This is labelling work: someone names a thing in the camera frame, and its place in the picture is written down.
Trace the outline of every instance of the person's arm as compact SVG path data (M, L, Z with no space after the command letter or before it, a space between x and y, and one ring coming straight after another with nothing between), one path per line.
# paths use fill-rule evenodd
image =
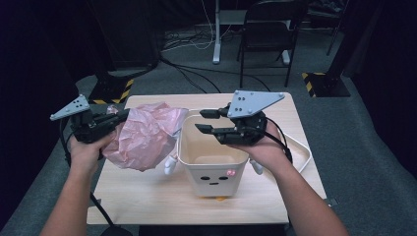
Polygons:
M271 122L267 132L279 137ZM272 173L297 235L348 235L337 215L294 168L279 144L264 137L251 147L232 147L247 152Z
M40 235L87 235L91 178L98 167L100 149L113 138L114 134L108 135L90 145L71 138L70 173Z

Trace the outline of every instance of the chair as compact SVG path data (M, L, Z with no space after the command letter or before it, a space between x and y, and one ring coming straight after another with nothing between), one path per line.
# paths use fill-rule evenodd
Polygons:
M261 1L248 9L237 55L237 61L240 56L240 88L246 51L277 51L278 60L284 50L290 50L288 65L273 67L287 68L284 85L288 86L298 30L306 13L307 2L296 0Z
M337 34L340 30L341 23L344 21L346 8L349 5L349 0L338 0L336 2L338 5L334 4L331 6L337 6L339 10L338 12L331 12L329 9L326 10L325 7L320 6L315 1L310 3L307 11L307 16L309 16L311 19L328 22L328 25L333 28L331 34L331 43L328 47L328 52L326 53L327 56L329 56L331 53L334 41L336 40Z

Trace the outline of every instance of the white plastic bin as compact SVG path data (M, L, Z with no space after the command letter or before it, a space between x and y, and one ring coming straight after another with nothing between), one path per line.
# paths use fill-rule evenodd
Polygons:
M221 145L213 135L202 134L195 124L214 128L234 127L224 117L203 118L199 111L189 111L179 138L178 157L194 192L200 197L228 197L236 193L242 178L248 153Z

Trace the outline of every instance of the pink tissue paper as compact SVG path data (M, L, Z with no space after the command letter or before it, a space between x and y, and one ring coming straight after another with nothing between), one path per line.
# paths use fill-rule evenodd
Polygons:
M109 107L108 112L117 112ZM153 169L172 150L188 109L165 102L131 108L125 123L116 127L116 138L102 151L120 168Z

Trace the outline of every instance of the person's hand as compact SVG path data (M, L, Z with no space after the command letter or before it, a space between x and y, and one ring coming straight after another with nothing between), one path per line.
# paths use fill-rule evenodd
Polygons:
M270 121L267 124L267 132L279 139L278 130ZM282 161L288 161L282 146L268 137L263 137L253 146L230 145L230 147L247 152L252 159L269 170L278 167Z
M103 137L92 144L78 142L73 136L71 145L71 173L91 177L98 168L100 149L106 147L115 138L115 132Z

